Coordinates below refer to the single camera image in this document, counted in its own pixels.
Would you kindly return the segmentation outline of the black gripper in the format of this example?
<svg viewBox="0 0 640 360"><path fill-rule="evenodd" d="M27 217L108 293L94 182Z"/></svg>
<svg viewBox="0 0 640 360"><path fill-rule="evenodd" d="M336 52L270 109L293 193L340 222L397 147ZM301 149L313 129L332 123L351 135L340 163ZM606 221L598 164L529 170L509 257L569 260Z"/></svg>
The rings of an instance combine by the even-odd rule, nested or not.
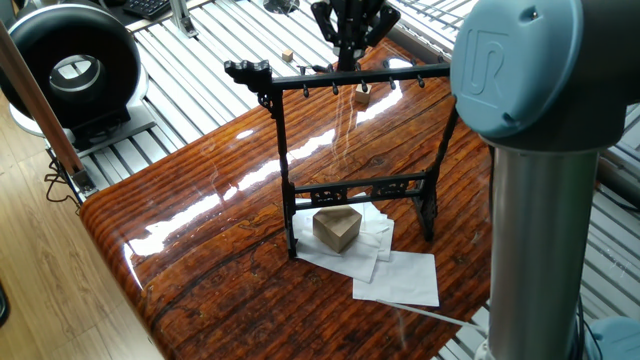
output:
<svg viewBox="0 0 640 360"><path fill-rule="evenodd" d="M384 3L384 0L330 0L330 4L315 2L311 5L324 39L334 45L339 69L352 69L365 50L375 47L399 21L399 11L382 8ZM332 10L338 18L338 32L330 21ZM340 35L347 32L352 32L352 51Z"/></svg>

